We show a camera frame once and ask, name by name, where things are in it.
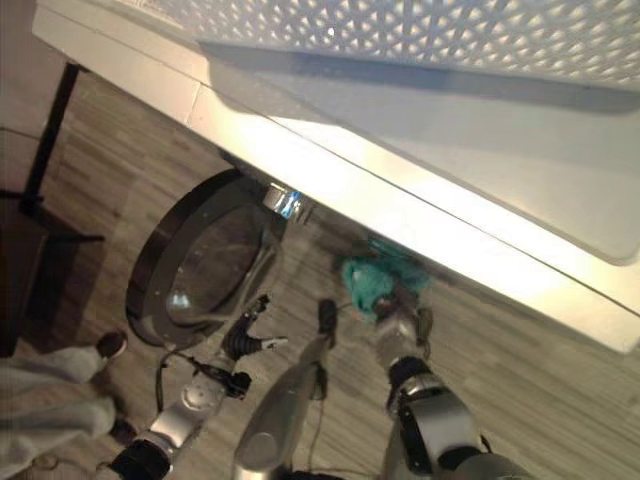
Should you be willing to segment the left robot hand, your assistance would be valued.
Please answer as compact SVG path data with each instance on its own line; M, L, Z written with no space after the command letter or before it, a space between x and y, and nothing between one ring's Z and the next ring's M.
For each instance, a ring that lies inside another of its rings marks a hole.
M222 350L235 362L242 357L265 350L273 350L288 342L284 336L259 338L249 334L249 330L270 303L268 295L259 296L234 322L222 340Z

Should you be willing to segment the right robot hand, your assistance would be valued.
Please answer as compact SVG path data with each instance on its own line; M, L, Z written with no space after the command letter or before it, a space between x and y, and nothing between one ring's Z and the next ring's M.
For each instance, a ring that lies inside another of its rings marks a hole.
M418 294L396 286L376 301L374 313L375 343L381 351L426 352L430 348L434 314Z

